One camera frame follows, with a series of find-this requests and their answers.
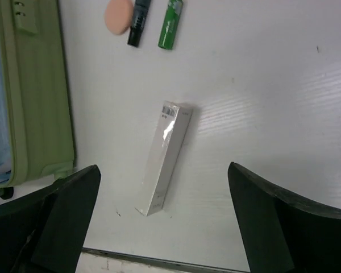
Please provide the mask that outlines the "white rectangular carton box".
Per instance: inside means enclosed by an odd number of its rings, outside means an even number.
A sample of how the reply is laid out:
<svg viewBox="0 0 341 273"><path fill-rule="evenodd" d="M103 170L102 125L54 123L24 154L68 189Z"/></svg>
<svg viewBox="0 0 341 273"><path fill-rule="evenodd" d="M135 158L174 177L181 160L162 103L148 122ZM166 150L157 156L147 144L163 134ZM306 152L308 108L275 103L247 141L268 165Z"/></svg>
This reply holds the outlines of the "white rectangular carton box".
<svg viewBox="0 0 341 273"><path fill-rule="evenodd" d="M143 216L163 208L192 114L189 105L169 101L163 104L135 203L135 209Z"/></svg>

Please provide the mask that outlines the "light green hard suitcase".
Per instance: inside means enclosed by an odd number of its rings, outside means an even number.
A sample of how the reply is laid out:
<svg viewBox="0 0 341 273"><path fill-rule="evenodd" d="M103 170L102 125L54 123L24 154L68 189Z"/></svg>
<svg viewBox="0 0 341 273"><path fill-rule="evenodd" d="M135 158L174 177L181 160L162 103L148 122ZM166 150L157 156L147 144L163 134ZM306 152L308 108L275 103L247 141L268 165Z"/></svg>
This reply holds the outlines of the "light green hard suitcase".
<svg viewBox="0 0 341 273"><path fill-rule="evenodd" d="M58 1L0 1L0 199L75 160Z"/></svg>

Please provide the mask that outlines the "green cylindrical tube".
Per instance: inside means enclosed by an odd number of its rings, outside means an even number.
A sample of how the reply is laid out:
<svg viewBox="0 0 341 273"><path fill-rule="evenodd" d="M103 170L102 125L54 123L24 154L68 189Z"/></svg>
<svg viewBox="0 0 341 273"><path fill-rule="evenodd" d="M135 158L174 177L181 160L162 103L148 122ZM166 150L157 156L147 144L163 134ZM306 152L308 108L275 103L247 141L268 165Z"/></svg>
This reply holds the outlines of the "green cylindrical tube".
<svg viewBox="0 0 341 273"><path fill-rule="evenodd" d="M158 47L165 50L173 49L183 6L184 2L182 0L168 1Z"/></svg>

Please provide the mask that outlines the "black cosmetic tube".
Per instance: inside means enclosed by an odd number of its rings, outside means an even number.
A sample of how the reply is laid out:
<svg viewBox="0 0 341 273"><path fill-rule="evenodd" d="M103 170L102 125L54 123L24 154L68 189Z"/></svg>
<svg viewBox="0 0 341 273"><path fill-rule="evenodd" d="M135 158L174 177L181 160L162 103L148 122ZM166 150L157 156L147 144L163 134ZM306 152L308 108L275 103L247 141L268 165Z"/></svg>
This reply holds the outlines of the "black cosmetic tube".
<svg viewBox="0 0 341 273"><path fill-rule="evenodd" d="M131 19L130 33L127 44L138 47L146 22L151 0L136 0Z"/></svg>

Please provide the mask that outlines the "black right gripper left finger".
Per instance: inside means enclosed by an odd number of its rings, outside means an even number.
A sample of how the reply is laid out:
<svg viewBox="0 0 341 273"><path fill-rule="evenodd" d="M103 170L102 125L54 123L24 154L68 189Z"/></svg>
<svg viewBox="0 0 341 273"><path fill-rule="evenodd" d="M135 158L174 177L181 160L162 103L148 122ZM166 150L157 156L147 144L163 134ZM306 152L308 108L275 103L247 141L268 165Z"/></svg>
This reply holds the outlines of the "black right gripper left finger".
<svg viewBox="0 0 341 273"><path fill-rule="evenodd" d="M75 272L100 181L92 165L0 205L0 272Z"/></svg>

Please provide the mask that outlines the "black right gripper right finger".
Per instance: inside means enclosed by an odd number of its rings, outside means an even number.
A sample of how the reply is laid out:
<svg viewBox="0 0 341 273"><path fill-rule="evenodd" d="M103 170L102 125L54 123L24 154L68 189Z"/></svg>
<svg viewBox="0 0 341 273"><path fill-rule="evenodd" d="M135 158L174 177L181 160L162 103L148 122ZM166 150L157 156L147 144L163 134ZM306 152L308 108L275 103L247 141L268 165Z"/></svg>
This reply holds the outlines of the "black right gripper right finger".
<svg viewBox="0 0 341 273"><path fill-rule="evenodd" d="M251 272L341 272L341 209L234 162L228 183Z"/></svg>

